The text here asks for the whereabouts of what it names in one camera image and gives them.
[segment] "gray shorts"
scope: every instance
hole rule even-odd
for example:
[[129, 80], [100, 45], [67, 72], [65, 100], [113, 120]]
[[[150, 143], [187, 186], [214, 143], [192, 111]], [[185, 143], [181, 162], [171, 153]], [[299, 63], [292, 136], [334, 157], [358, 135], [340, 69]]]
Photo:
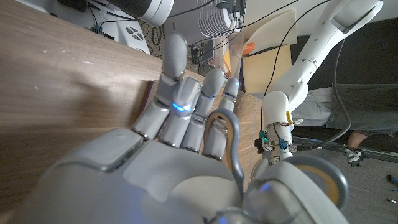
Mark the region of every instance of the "gray shorts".
[[304, 102], [293, 112], [293, 120], [302, 118], [300, 126], [324, 126], [330, 119], [333, 107], [333, 89], [310, 90]]

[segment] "cable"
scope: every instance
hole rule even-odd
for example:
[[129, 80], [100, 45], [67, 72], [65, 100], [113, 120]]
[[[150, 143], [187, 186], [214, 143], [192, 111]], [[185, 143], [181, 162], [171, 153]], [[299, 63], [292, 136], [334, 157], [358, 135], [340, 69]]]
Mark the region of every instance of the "cable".
[[214, 46], [211, 50], [208, 50], [208, 51], [206, 51], [205, 53], [202, 53], [199, 57], [204, 56], [205, 54], [207, 54], [208, 52], [211, 52], [212, 50], [217, 50], [217, 49], [219, 49], [219, 48], [224, 47], [224, 45], [226, 45], [226, 44], [228, 44], [229, 42], [231, 42], [231, 40], [233, 40], [236, 36], [233, 37], [231, 40], [227, 41], [227, 43], [221, 45], [220, 47], [217, 47], [217, 46], [219, 46], [220, 44], [222, 44], [222, 43], [224, 42], [224, 40], [226, 40], [226, 39], [227, 39], [228, 37], [230, 37], [232, 34], [233, 34], [233, 31], [232, 31], [232, 33], [230, 33], [230, 35], [228, 35], [227, 37], [225, 37], [219, 44], [217, 44], [216, 46]]
[[206, 2], [206, 3], [204, 3], [204, 4], [201, 5], [201, 6], [198, 6], [198, 7], [196, 7], [196, 8], [193, 8], [193, 9], [190, 9], [190, 10], [187, 10], [187, 11], [179, 12], [179, 13], [177, 13], [177, 14], [174, 14], [174, 15], [172, 15], [172, 16], [169, 16], [169, 18], [175, 17], [175, 16], [179, 16], [179, 15], [185, 14], [185, 13], [187, 13], [187, 12], [195, 11], [195, 10], [197, 10], [197, 9], [200, 9], [201, 7], [207, 6], [208, 4], [212, 3], [213, 1], [214, 1], [214, 0], [210, 0], [210, 1]]
[[[275, 63], [274, 63], [274, 69], [273, 69], [273, 71], [272, 71], [271, 79], [269, 80], [269, 83], [268, 83], [268, 85], [267, 85], [267, 88], [266, 88], [266, 91], [264, 92], [264, 96], [263, 96], [263, 97], [266, 96], [267, 91], [268, 91], [268, 88], [269, 88], [269, 85], [271, 84], [272, 78], [274, 77], [275, 68], [276, 68], [276, 62], [277, 62], [277, 59], [278, 59], [279, 51], [280, 51], [280, 48], [282, 47], [282, 45], [283, 45], [283, 43], [284, 43], [284, 41], [285, 41], [285, 39], [286, 39], [286, 37], [287, 37], [287, 34], [289, 34], [289, 32], [293, 29], [294, 25], [296, 25], [296, 23], [297, 23], [302, 17], [304, 17], [307, 13], [309, 13], [310, 11], [312, 11], [313, 9], [315, 9], [316, 7], [321, 6], [322, 4], [324, 4], [324, 3], [328, 2], [328, 1], [330, 1], [330, 0], [323, 1], [323, 2], [321, 2], [321, 3], [319, 3], [319, 4], [317, 4], [316, 6], [313, 6], [311, 9], [309, 9], [309, 10], [308, 10], [307, 12], [305, 12], [304, 14], [302, 14], [302, 15], [293, 23], [293, 25], [289, 28], [289, 30], [286, 32], [284, 38], [282, 39], [282, 42], [281, 42], [280, 45], [279, 45], [278, 52], [276, 53], [276, 58], [275, 58]], [[262, 130], [262, 105], [261, 105], [261, 112], [260, 112], [260, 130]]]
[[97, 23], [97, 19], [95, 18], [95, 16], [94, 16], [94, 12], [93, 12], [93, 10], [91, 9], [91, 7], [88, 7], [89, 9], [90, 9], [90, 11], [91, 11], [91, 13], [92, 13], [92, 15], [93, 15], [93, 17], [94, 17], [94, 20], [95, 20], [95, 24], [96, 25], [98, 25], [98, 23]]
[[107, 23], [107, 22], [125, 22], [125, 21], [136, 21], [136, 19], [126, 19], [126, 20], [117, 20], [117, 21], [104, 21], [104, 22], [102, 22], [102, 23], [99, 25], [99, 27], [102, 27], [102, 25], [103, 25], [104, 23]]
[[275, 123], [273, 123], [272, 125], [274, 125], [274, 130], [275, 130], [276, 136], [278, 136], [278, 139], [280, 139], [280, 136], [278, 135], [278, 132], [276, 131]]
[[[156, 30], [157, 42], [155, 42], [155, 39], [154, 39], [154, 37], [155, 37], [155, 30]], [[158, 55], [158, 56], [155, 56], [155, 57], [160, 57], [160, 58], [162, 58], [162, 53], [161, 53], [161, 49], [160, 49], [160, 43], [161, 43], [161, 41], [162, 41], [162, 33], [164, 33], [162, 27], [159, 27], [159, 31], [157, 30], [156, 27], [153, 27], [153, 28], [152, 28], [152, 35], [151, 35], [152, 43], [153, 43], [155, 46], [158, 46], [158, 48], [159, 48], [159, 55]]]
[[[250, 25], [253, 25], [253, 24], [259, 22], [260, 20], [262, 20], [263, 18], [265, 18], [265, 17], [267, 17], [267, 16], [273, 14], [274, 12], [277, 12], [277, 11], [283, 9], [283, 8], [286, 8], [287, 6], [289, 6], [289, 5], [291, 5], [291, 4], [295, 3], [295, 2], [298, 2], [298, 1], [299, 1], [299, 0], [294, 0], [294, 1], [292, 1], [291, 3], [286, 4], [286, 5], [282, 6], [282, 7], [278, 8], [278, 9], [276, 9], [276, 10], [270, 12], [270, 13], [268, 13], [267, 15], [261, 17], [260, 19], [254, 21], [254, 22], [252, 22], [252, 23], [250, 23], [250, 24], [248, 24], [248, 25], [245, 25], [245, 26], [242, 26], [242, 27], [236, 27], [236, 28], [234, 28], [234, 29], [232, 29], [232, 30], [242, 29], [242, 28], [248, 27], [248, 26], [250, 26]], [[202, 41], [205, 41], [205, 40], [213, 39], [213, 38], [215, 38], [215, 37], [217, 37], [217, 36], [219, 36], [219, 35], [221, 35], [221, 34], [226, 34], [226, 33], [228, 33], [229, 31], [232, 31], [232, 30], [227, 30], [227, 31], [221, 32], [221, 33], [219, 33], [219, 34], [216, 34], [216, 35], [214, 35], [214, 36], [211, 36], [211, 37], [209, 37], [209, 38], [206, 38], [206, 39], [203, 39], [203, 40], [199, 40], [198, 42], [195, 42], [195, 43], [193, 43], [193, 44], [191, 44], [191, 45], [195, 45], [195, 44], [197, 44], [197, 43], [199, 43], [199, 42], [202, 42]]]
[[120, 18], [120, 19], [128, 19], [129, 21], [139, 21], [138, 19], [135, 19], [135, 18], [128, 18], [128, 17], [125, 17], [125, 16], [120, 16], [120, 15], [117, 15], [117, 14], [112, 13], [112, 12], [109, 12], [109, 11], [106, 11], [106, 13], [109, 14], [109, 15], [111, 15], [111, 16], [118, 17], [118, 18]]
[[329, 142], [335, 141], [336, 139], [340, 138], [351, 127], [351, 119], [349, 118], [349, 114], [347, 112], [347, 109], [344, 107], [344, 104], [343, 104], [343, 102], [342, 102], [342, 100], [340, 98], [340, 95], [337, 92], [337, 86], [336, 86], [336, 74], [337, 74], [338, 59], [340, 58], [340, 53], [341, 53], [341, 50], [343, 48], [344, 41], [345, 41], [345, 39], [343, 39], [343, 41], [341, 41], [340, 49], [338, 51], [338, 55], [337, 55], [337, 59], [336, 59], [335, 71], [333, 73], [333, 91], [335, 92], [335, 96], [337, 98], [337, 101], [339, 102], [339, 105], [341, 106], [341, 109], [343, 109], [343, 111], [344, 111], [344, 117], [346, 118], [347, 124], [339, 133], [337, 133], [334, 136], [328, 138], [327, 140], [324, 140], [321, 143], [318, 143], [318, 144], [315, 144], [315, 145], [312, 145], [312, 146], [297, 146], [297, 150], [298, 151], [311, 150], [311, 149], [316, 149], [318, 147], [322, 147], [323, 145], [328, 144]]

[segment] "blue led light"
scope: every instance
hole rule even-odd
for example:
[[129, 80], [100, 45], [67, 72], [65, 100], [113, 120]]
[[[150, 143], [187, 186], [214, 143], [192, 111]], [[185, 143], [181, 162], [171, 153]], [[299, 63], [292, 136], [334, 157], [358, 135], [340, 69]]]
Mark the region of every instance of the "blue led light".
[[181, 112], [185, 111], [185, 108], [183, 108], [182, 106], [176, 105], [175, 103], [172, 104], [173, 107]]
[[263, 186], [261, 186], [260, 190], [262, 191], [267, 191], [269, 189], [269, 184], [264, 184]]

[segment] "person's leg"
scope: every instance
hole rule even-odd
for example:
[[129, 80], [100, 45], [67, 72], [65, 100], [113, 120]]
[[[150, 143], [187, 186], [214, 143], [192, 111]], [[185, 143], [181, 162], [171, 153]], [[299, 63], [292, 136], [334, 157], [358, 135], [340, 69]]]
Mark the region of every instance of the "person's leg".
[[349, 136], [347, 146], [357, 149], [361, 142], [363, 142], [367, 137], [367, 135], [362, 134], [359, 131], [353, 131]]
[[361, 167], [360, 162], [364, 159], [364, 153], [358, 149], [358, 146], [369, 136], [375, 133], [370, 131], [353, 131], [349, 136], [347, 142], [347, 149], [345, 150], [344, 156], [347, 157], [348, 163], [351, 167]]

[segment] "gray cable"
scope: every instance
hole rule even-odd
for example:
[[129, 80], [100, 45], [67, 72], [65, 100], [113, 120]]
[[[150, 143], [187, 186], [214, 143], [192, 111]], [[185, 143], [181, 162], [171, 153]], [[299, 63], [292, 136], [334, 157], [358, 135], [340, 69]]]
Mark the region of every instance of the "gray cable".
[[322, 147], [323, 145], [328, 144], [329, 142], [333, 142], [336, 139], [340, 138], [351, 127], [351, 119], [349, 118], [349, 114], [348, 114], [346, 108], [344, 107], [344, 104], [343, 104], [343, 102], [342, 102], [342, 100], [340, 98], [340, 95], [337, 92], [337, 86], [336, 86], [336, 74], [337, 74], [338, 59], [340, 58], [340, 53], [341, 53], [341, 50], [343, 49], [343, 44], [344, 44], [345, 40], [346, 39], [343, 39], [341, 41], [340, 49], [338, 51], [338, 55], [337, 55], [337, 58], [336, 58], [335, 72], [333, 74], [333, 91], [335, 92], [335, 96], [337, 98], [337, 101], [339, 102], [339, 105], [341, 106], [341, 109], [343, 109], [343, 111], [344, 111], [344, 117], [346, 118], [347, 124], [339, 133], [335, 134], [334, 136], [330, 137], [327, 140], [324, 140], [321, 143], [318, 143], [318, 144], [312, 145], [312, 146], [297, 146], [297, 150], [298, 151], [311, 150], [311, 149], [316, 149], [318, 147]]
[[[227, 154], [227, 159], [229, 158], [229, 161], [227, 160], [227, 164], [230, 166], [230, 169], [232, 171], [232, 175], [235, 178], [235, 182], [238, 185], [239, 192], [241, 194], [241, 198], [243, 198], [243, 180], [244, 180], [244, 172], [241, 167], [241, 163], [239, 162], [239, 156], [238, 156], [238, 144], [239, 144], [239, 136], [240, 136], [240, 125], [239, 125], [239, 119], [236, 117], [236, 115], [226, 109], [226, 108], [218, 108], [217, 110], [214, 110], [209, 114], [209, 119], [206, 122], [206, 129], [205, 130], [210, 130], [210, 127], [213, 124], [212, 117], [216, 116], [218, 114], [224, 115], [222, 118], [227, 124], [227, 127], [230, 126], [232, 130], [228, 130], [227, 134], [227, 146], [230, 145], [230, 148], [227, 149], [229, 150], [229, 155]], [[206, 141], [208, 135], [208, 131], [205, 132], [204, 139]]]

